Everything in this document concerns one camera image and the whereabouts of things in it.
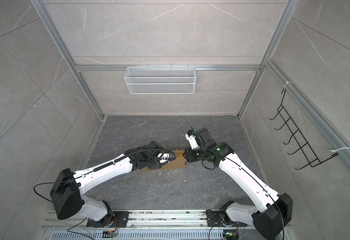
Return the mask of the brown cardboard box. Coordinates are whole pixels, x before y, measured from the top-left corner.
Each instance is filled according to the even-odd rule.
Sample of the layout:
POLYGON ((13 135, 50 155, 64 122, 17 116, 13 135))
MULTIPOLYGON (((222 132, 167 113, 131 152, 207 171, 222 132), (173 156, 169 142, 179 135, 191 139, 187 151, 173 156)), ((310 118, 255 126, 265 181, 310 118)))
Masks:
POLYGON ((151 171, 151 170, 174 170, 174 169, 181 169, 181 168, 185 168, 186 166, 186 159, 184 158, 183 154, 184 154, 185 150, 176 150, 174 151, 176 159, 166 163, 165 165, 161 166, 159 164, 149 164, 148 167, 142 169, 142 172, 147 172, 147 171, 151 171))

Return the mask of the aluminium frame post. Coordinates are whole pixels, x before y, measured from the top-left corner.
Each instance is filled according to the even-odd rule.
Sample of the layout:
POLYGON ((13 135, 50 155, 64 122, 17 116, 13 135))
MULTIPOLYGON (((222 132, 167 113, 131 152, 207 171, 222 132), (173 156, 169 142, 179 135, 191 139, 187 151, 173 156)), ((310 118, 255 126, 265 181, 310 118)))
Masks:
POLYGON ((88 87, 86 81, 84 80, 81 73, 76 69, 76 64, 74 62, 74 59, 68 50, 66 44, 64 43, 61 35, 59 34, 58 29, 56 28, 53 20, 51 19, 51 16, 48 13, 47 8, 45 7, 43 1, 39 0, 31 0, 30 1, 32 6, 34 7, 36 13, 40 17, 42 23, 46 27, 49 35, 51 36, 53 42, 55 43, 56 47, 58 48, 60 54, 62 55, 63 59, 67 63, 69 69, 73 73, 75 79, 79 83, 80 87, 84 91, 86 97, 88 98, 90 104, 92 105, 93 109, 95 110, 96 114, 98 115, 99 119, 102 120, 105 115, 103 114, 98 102, 96 101, 92 91, 88 87))
POLYGON ((240 110, 237 114, 238 116, 238 119, 241 121, 243 116, 244 116, 244 113, 255 93, 255 90, 258 86, 258 84, 260 83, 260 80, 261 80, 261 77, 265 71, 265 68, 266 68, 266 62, 272 57, 272 55, 274 54, 276 48, 277 48, 277 45, 297 7, 299 3, 299 0, 288 0, 286 2, 286 5, 285 5, 285 8, 282 12, 282 15, 280 17, 280 20, 276 26, 276 29, 274 31, 274 34, 272 35, 272 38, 269 42, 269 45, 268 47, 266 48, 266 51, 264 53, 264 56, 260 62, 260 65, 259 65, 259 68, 258 70, 256 71, 255 75, 254 75, 254 78, 250 84, 250 87, 247 91, 247 94, 243 100, 243 103, 240 107, 240 110))

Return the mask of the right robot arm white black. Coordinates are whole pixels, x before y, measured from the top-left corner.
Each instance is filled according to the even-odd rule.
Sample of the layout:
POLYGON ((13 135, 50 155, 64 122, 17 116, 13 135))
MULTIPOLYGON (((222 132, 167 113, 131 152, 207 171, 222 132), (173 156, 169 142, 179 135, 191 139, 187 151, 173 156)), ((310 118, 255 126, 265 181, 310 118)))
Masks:
POLYGON ((293 200, 279 194, 256 176, 224 142, 217 143, 207 129, 189 130, 186 135, 190 147, 183 156, 189 163, 211 162, 228 174, 250 197, 253 206, 228 201, 219 209, 220 223, 243 223, 254 226, 267 240, 274 240, 284 232, 292 219, 293 200))

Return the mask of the aluminium frame post left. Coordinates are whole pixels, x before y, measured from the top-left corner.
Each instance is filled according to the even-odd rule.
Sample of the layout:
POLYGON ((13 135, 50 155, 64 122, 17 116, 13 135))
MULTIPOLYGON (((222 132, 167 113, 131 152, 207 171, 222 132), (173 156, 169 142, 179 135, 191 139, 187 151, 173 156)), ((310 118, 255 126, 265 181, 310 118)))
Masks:
POLYGON ((66 44, 64 43, 61 35, 59 34, 58 29, 56 28, 53 20, 51 19, 51 16, 48 13, 47 8, 45 7, 43 1, 39 0, 31 0, 30 1, 32 6, 34 7, 36 13, 40 17, 42 23, 46 27, 49 35, 51 36, 53 42, 55 43, 56 47, 58 48, 60 54, 62 55, 63 59, 67 63, 69 69, 73 73, 75 79, 79 83, 80 87, 84 91, 86 97, 88 98, 90 104, 92 105, 93 109, 95 110, 96 114, 98 115, 99 119, 102 120, 105 115, 103 114, 98 102, 96 101, 92 91, 88 87, 86 81, 84 80, 81 73, 76 69, 76 64, 74 62, 74 59, 68 50, 66 44))

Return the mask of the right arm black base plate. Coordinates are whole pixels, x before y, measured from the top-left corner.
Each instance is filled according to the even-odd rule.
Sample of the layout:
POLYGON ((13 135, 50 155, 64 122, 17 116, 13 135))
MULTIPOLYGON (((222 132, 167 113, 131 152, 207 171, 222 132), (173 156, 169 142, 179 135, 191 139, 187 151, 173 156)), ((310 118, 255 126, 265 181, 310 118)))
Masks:
POLYGON ((207 225, 209 227, 247 227, 248 225, 241 222, 231 221, 226 214, 221 211, 206 210, 207 225))

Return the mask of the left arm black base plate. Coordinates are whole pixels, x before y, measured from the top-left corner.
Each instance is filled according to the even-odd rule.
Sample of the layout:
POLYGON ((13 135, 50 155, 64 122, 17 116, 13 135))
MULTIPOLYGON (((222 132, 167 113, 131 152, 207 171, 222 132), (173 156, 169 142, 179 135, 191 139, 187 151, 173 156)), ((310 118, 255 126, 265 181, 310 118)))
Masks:
POLYGON ((119 228, 125 228, 129 219, 130 212, 128 211, 116 211, 113 212, 113 216, 105 216, 102 220, 96 222, 94 220, 88 220, 86 227, 92 228, 115 228, 118 224, 119 228))

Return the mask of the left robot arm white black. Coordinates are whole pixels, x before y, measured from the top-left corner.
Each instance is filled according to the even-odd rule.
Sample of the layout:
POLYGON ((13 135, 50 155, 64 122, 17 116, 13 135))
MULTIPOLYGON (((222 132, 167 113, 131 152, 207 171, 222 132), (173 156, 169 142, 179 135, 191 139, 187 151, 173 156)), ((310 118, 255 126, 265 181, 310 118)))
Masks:
POLYGON ((135 170, 150 167, 159 169, 175 159, 173 151, 165 150, 161 144, 152 141, 146 146, 129 149, 116 158, 91 168, 75 172, 70 168, 62 170, 50 191, 57 218, 65 220, 80 216, 95 222, 112 218, 114 213, 109 204, 87 197, 89 190, 135 170))

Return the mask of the aluminium mounting rail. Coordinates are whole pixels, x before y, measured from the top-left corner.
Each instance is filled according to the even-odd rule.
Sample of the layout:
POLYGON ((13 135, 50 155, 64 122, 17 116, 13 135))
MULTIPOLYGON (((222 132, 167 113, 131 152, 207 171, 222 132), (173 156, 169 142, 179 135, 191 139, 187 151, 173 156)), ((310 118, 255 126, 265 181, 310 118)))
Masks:
POLYGON ((108 227, 88 227, 87 220, 59 221, 50 211, 38 240, 261 240, 254 226, 224 224, 217 209, 116 210, 108 227))

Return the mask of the aluminium frame post right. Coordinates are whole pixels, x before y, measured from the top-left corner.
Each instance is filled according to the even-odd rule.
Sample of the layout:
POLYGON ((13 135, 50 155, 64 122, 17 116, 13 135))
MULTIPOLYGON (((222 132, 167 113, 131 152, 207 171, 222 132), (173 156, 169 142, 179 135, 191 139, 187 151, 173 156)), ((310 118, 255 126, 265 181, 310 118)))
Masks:
POLYGON ((255 75, 254 75, 254 78, 250 84, 250 87, 247 91, 247 94, 243 100, 243 103, 240 107, 240 110, 237 114, 238 116, 238 119, 241 121, 243 116, 244 116, 244 113, 255 93, 255 90, 258 86, 258 84, 260 83, 260 80, 261 80, 261 77, 265 71, 265 68, 266 68, 266 62, 272 57, 272 55, 274 54, 276 48, 277 48, 277 45, 297 7, 299 3, 299 0, 288 0, 286 2, 286 5, 285 5, 285 8, 282 12, 282 15, 280 17, 280 20, 276 26, 276 29, 274 31, 274 34, 272 35, 272 38, 269 42, 269 45, 268 47, 266 48, 266 51, 264 53, 264 56, 260 62, 260 65, 259 65, 259 68, 258 70, 256 71, 255 75))

